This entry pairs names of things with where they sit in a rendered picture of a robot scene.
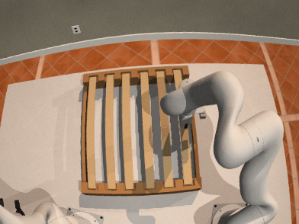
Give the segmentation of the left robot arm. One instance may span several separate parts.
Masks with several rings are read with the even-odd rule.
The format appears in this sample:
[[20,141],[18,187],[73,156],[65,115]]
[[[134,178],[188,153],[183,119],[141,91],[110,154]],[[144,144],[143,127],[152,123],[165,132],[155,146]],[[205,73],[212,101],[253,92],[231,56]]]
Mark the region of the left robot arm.
[[[74,216],[73,216],[74,215]],[[81,218],[80,218],[81,217]],[[95,222],[96,221],[96,222]],[[97,219],[85,212],[65,216],[53,202],[42,202],[28,216],[17,216],[0,205],[0,224],[99,224]]]

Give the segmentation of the tan wooden slat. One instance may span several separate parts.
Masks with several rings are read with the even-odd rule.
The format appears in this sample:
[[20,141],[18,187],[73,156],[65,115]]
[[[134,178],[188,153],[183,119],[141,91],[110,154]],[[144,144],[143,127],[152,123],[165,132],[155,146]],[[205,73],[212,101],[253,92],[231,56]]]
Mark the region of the tan wooden slat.
[[162,157],[163,157],[163,170],[164,170],[164,183],[165,187],[173,187],[172,179],[172,155],[169,133],[169,115],[165,114],[161,107],[160,101],[166,95],[166,85],[164,78],[164,71],[156,72],[158,96],[159,96],[159,114],[162,135]]
[[[180,82],[182,81],[181,70],[173,70],[175,79],[175,90],[178,89]],[[191,174],[191,153],[190,153],[190,143],[188,128],[180,127],[181,133],[181,143],[182,143],[182,163],[183,163],[183,175],[184,175],[184,185],[192,184],[192,174]]]
[[126,189],[134,189],[130,128],[130,73],[122,74],[122,127],[125,187]]
[[96,189],[94,141],[96,79],[97,77],[90,77],[89,79],[86,128],[88,188],[92,189]]
[[146,189],[155,188],[148,72],[140,73]]
[[113,103],[114,103],[114,75],[107,75],[106,101],[105,101],[105,147],[106,147],[108,189],[116,189],[115,167],[114,167]]

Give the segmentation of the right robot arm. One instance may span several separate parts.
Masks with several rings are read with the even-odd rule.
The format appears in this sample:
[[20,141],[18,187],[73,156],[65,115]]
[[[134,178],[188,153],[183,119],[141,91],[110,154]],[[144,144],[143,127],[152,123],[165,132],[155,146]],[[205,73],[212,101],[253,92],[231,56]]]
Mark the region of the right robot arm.
[[197,81],[184,79],[177,90],[160,101],[162,111],[169,116],[199,114],[200,119],[206,118],[205,106],[216,104],[219,117],[214,157],[227,169],[245,163],[240,172],[240,194],[249,205],[223,206],[215,213],[212,224],[268,224],[278,212],[278,204],[268,192],[268,172],[281,147],[283,123],[274,111],[264,110],[236,125],[243,102],[243,87],[228,71]]

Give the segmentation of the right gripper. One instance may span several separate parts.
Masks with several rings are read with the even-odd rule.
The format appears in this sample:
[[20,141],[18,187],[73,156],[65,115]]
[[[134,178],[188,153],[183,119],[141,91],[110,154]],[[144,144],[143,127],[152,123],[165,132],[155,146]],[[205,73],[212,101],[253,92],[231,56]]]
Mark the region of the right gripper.
[[[189,126],[191,125],[192,115],[185,116],[185,115],[180,114],[180,124],[181,124],[180,127],[185,127],[185,129],[187,129],[188,125]],[[186,124],[186,123],[188,123],[188,124]]]

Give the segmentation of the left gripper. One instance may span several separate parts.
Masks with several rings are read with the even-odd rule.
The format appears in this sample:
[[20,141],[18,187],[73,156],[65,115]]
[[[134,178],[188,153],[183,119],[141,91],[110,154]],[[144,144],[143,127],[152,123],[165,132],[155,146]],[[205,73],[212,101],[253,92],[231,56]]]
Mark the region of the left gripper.
[[[15,215],[22,215],[22,216],[25,216],[25,214],[24,214],[24,212],[21,210],[21,208],[20,208],[20,203],[19,203],[19,200],[15,200],[14,201],[14,204],[15,204],[15,208],[17,209],[16,210],[16,213],[13,213],[13,214],[15,214]],[[3,202],[3,199],[2,198],[0,198],[0,205],[2,205],[3,207],[4,207],[4,202]]]

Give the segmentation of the wooden bed frame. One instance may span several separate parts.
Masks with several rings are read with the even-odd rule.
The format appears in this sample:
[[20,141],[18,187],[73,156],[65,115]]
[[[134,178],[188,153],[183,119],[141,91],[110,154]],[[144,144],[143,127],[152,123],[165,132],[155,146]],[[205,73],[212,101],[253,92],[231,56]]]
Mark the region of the wooden bed frame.
[[[146,183],[137,182],[134,189],[126,189],[125,183],[116,183],[116,189],[108,189],[106,183],[96,183],[96,189],[88,188],[88,171],[87,171],[87,151],[86,151],[86,128],[87,128],[87,109],[88,109],[88,87],[90,77],[97,77],[96,89],[106,88],[107,75],[114,75],[114,87],[122,86],[122,74],[130,73],[130,85],[141,85],[140,73],[148,72],[150,84],[157,84],[156,72],[164,71],[165,83],[175,83],[173,70],[181,70],[182,80],[189,78],[188,66],[158,66],[135,69],[119,69],[105,72],[93,72],[83,75],[84,96],[82,108],[82,181],[81,193],[92,196],[147,196],[160,194],[177,194],[190,191],[200,190],[202,188],[199,159],[198,159],[198,141],[195,126],[195,114],[192,115],[191,135],[193,143],[195,177],[192,178],[192,184],[184,185],[184,180],[174,180],[173,187],[165,187],[164,181],[156,181],[155,188],[146,189]],[[187,187],[186,187],[187,186]],[[164,188],[164,189],[163,189]]]

